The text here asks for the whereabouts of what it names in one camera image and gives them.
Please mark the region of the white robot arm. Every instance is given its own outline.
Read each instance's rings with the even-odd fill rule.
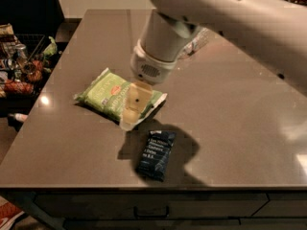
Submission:
[[[164,82],[182,48],[206,27],[307,92],[307,10],[283,0],[152,0],[131,58],[135,76]]]

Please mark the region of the snack bag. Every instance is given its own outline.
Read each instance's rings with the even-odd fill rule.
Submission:
[[[104,113],[110,120],[120,122],[130,85],[131,82],[111,73],[107,68],[82,93],[75,95],[74,99]],[[146,119],[166,100],[166,97],[167,94],[154,90],[150,101],[135,125]]]

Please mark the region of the dark blue snack bar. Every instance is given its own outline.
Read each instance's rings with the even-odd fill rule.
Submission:
[[[176,134],[172,131],[150,131],[136,171],[154,180],[163,181],[175,137]]]

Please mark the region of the countertop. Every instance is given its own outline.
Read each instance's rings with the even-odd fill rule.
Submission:
[[[307,97],[216,34],[154,87],[167,101],[132,132],[74,101],[107,67],[134,80],[149,14],[87,11],[0,166],[0,188],[306,190]],[[164,182],[135,172],[158,129],[177,133]]]

